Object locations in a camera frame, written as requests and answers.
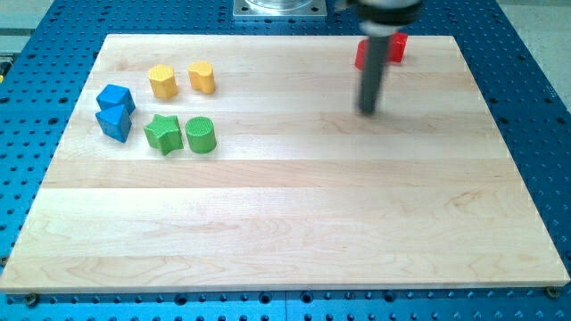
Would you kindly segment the black robot end effector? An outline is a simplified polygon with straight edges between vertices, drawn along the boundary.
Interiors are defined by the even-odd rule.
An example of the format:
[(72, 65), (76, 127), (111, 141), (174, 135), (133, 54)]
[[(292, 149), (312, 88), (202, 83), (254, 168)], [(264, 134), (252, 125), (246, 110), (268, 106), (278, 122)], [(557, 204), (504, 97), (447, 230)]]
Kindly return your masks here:
[(337, 12), (353, 8), (360, 18), (360, 29), (372, 37), (388, 37), (394, 31), (417, 21), (422, 0), (337, 0)]

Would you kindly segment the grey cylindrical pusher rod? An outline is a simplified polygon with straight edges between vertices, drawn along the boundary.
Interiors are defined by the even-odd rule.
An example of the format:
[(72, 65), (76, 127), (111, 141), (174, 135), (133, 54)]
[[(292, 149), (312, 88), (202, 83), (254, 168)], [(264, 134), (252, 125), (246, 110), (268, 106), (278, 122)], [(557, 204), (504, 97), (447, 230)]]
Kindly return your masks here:
[(390, 36), (367, 39), (363, 48), (363, 64), (358, 109), (361, 114), (374, 114), (389, 52)]

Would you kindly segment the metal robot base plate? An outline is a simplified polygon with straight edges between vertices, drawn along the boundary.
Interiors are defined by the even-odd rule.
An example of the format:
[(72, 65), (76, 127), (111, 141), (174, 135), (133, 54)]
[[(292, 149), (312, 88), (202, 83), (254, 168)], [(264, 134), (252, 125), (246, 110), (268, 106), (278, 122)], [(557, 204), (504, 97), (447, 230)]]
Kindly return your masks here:
[(326, 0), (235, 0), (233, 16), (260, 17), (325, 17)]

